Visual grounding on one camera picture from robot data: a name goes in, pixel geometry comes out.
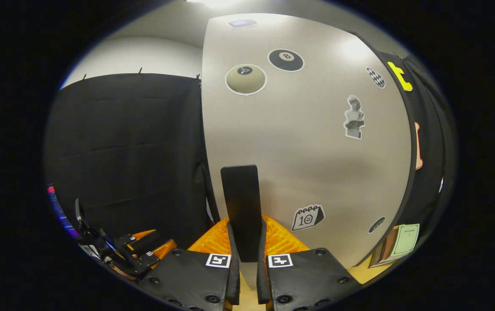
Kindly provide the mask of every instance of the black curtain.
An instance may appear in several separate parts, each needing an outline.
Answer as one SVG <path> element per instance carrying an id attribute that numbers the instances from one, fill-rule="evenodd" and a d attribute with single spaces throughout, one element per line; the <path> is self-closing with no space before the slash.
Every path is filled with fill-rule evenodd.
<path id="1" fill-rule="evenodd" d="M 196 79 L 124 73 L 68 85 L 44 140 L 46 180 L 73 225 L 77 197 L 89 225 L 114 238 L 156 229 L 187 248 L 212 225 Z"/>

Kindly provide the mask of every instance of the black metal bracket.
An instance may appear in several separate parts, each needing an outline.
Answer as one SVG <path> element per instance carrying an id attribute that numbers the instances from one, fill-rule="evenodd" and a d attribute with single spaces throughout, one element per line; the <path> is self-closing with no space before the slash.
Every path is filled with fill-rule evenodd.
<path id="1" fill-rule="evenodd" d="M 227 261 L 224 257 L 175 248 L 139 286 L 185 309 L 222 311 L 231 264 L 231 256 L 228 255 Z"/>
<path id="2" fill-rule="evenodd" d="M 273 311 L 312 310 L 361 285 L 326 248 L 267 256 Z"/>

